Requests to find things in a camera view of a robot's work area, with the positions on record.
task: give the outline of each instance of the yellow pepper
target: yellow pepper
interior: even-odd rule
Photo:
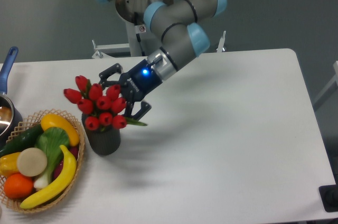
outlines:
[[[60,146],[63,152],[63,168],[60,175],[47,187],[30,195],[20,204],[22,209],[31,209],[61,193],[73,180],[76,171],[76,159],[74,155],[64,146]]]
[[[71,123],[62,116],[53,113],[44,115],[41,119],[41,127],[44,131],[50,127],[62,128],[68,134],[70,146],[77,146],[80,143],[78,132]]]
[[[20,152],[13,153],[13,154],[7,154],[0,158],[0,175],[9,177],[10,175],[13,175],[19,172],[16,166],[16,160],[19,155],[20,155]]]

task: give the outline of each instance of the blue light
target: blue light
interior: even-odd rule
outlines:
[[[149,71],[147,69],[143,69],[142,73],[143,73],[144,76],[149,75]]]

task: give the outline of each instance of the tulip bouquet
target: tulip bouquet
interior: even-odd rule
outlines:
[[[126,108],[126,100],[120,96],[120,85],[107,88],[105,95],[102,85],[91,84],[84,76],[75,77],[79,90],[64,89],[64,96],[87,116],[84,125],[88,130],[106,131],[108,128],[122,129],[127,124],[146,124],[131,118],[119,115]]]

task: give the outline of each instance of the cucumber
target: cucumber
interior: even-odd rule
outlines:
[[[14,139],[7,142],[7,144],[0,149],[0,158],[7,154],[21,152],[29,147],[34,147],[37,137],[39,137],[42,133],[43,129],[41,124],[28,128],[21,134],[17,135]]]

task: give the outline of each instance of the orange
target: orange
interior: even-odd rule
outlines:
[[[32,178],[20,173],[10,175],[4,183],[4,192],[10,199],[28,197],[34,187]]]

